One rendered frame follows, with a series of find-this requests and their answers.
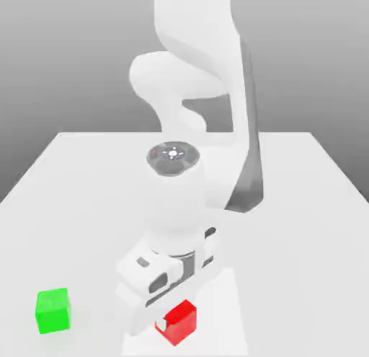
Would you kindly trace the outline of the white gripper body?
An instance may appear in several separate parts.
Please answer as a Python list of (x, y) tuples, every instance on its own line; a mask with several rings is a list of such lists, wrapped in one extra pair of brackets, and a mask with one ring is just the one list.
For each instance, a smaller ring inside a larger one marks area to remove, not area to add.
[(193, 301), (223, 263), (117, 263), (115, 298), (123, 328), (138, 335), (184, 300)]

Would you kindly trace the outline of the small red cube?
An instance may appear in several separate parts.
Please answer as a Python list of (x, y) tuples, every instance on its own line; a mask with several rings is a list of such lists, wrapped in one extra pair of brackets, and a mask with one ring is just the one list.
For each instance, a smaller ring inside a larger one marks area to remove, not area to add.
[(173, 346), (177, 346), (197, 328), (197, 308), (185, 299), (163, 317), (167, 322), (165, 331), (156, 330)]

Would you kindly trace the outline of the small green cube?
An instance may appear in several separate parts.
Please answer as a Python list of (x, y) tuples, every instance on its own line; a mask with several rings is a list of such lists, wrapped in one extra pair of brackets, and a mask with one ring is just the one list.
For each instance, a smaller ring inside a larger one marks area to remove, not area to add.
[(71, 302), (67, 288), (40, 291), (37, 294), (35, 319), (40, 334), (69, 330)]

